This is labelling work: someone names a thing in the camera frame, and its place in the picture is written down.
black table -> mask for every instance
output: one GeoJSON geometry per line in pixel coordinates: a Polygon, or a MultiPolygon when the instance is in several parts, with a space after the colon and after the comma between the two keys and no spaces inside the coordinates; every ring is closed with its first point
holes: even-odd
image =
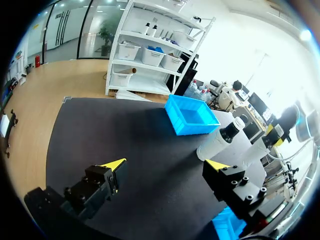
{"type": "MultiPolygon", "coordinates": [[[[221,126],[231,113],[215,111],[221,126]]],[[[226,206],[218,202],[202,177],[195,150],[208,137],[176,136],[164,104],[100,98],[73,98],[59,111],[46,163],[46,184],[62,194],[90,165],[126,158],[126,182],[86,224],[125,240],[195,239],[226,206]]],[[[213,160],[239,164],[250,147],[243,132],[213,160]]],[[[258,162],[247,175],[261,186],[258,162]]]]}

computer monitor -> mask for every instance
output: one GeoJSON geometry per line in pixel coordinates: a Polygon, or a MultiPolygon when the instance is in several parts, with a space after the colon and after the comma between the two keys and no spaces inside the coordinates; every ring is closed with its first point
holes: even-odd
{"type": "Polygon", "coordinates": [[[255,92],[249,97],[248,102],[259,113],[260,116],[262,116],[268,108],[264,101],[262,101],[255,92]]]}
{"type": "Polygon", "coordinates": [[[257,113],[263,118],[265,123],[269,125],[274,119],[274,115],[267,107],[267,105],[258,97],[258,95],[254,92],[249,97],[248,102],[252,105],[252,107],[257,111],[257,113]]]}
{"type": "Polygon", "coordinates": [[[242,90],[248,94],[250,91],[248,90],[248,88],[246,88],[246,86],[242,85],[242,90]]]}

wooden floor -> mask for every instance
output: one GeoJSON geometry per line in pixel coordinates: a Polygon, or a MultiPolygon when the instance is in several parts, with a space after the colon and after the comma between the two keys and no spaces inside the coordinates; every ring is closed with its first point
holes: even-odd
{"type": "MultiPolygon", "coordinates": [[[[81,59],[58,61],[33,68],[26,83],[18,85],[8,102],[19,119],[12,129],[6,165],[17,195],[46,188],[47,150],[56,117],[65,96],[74,98],[111,98],[105,95],[103,75],[108,60],[81,59]]],[[[165,103],[167,96],[146,94],[147,99],[165,103]]]]}

ceiling light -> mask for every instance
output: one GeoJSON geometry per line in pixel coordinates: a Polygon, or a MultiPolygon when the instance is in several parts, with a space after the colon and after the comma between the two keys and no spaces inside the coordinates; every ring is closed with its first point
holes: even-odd
{"type": "Polygon", "coordinates": [[[311,39],[312,35],[311,32],[309,30],[303,30],[300,33],[300,39],[301,41],[309,41],[311,39]]]}

red fire extinguisher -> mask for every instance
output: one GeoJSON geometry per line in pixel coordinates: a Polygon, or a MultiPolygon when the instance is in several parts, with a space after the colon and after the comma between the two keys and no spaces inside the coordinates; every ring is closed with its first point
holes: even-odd
{"type": "Polygon", "coordinates": [[[35,67],[40,67],[40,55],[35,56],[35,67]]]}

